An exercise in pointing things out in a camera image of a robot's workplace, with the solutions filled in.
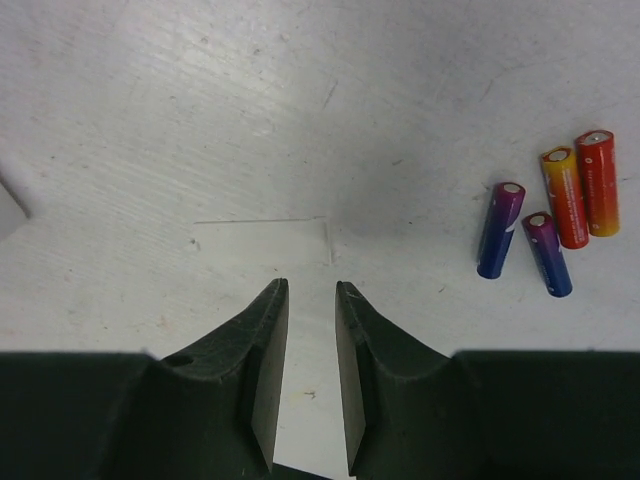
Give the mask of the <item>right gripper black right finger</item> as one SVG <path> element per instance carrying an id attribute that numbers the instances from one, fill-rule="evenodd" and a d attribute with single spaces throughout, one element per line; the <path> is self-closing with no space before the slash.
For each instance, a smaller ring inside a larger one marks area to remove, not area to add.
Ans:
<path id="1" fill-rule="evenodd" d="M 445 356 L 336 286 L 348 470 L 358 479 L 635 479 L 635 352 Z"/>

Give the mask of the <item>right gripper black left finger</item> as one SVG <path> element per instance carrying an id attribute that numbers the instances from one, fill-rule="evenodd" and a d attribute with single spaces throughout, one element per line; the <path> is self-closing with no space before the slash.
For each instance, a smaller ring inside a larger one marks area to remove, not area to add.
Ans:
<path id="1" fill-rule="evenodd" d="M 1 356 L 5 479 L 265 479 L 273 469 L 289 286 L 156 359 Z"/>

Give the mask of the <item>white battery cover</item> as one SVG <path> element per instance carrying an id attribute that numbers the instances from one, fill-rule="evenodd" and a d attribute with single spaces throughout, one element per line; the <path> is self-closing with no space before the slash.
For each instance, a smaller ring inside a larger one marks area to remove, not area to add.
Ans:
<path id="1" fill-rule="evenodd" d="M 219 266 L 329 264 L 332 247 L 323 217 L 198 222 L 189 247 Z"/>

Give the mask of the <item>white remote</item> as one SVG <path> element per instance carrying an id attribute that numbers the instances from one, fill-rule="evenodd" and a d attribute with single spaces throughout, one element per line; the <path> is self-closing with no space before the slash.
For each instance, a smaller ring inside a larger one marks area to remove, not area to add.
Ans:
<path id="1" fill-rule="evenodd" d="M 1 170 L 1 240 L 15 233 L 28 222 L 31 209 L 18 183 Z"/>

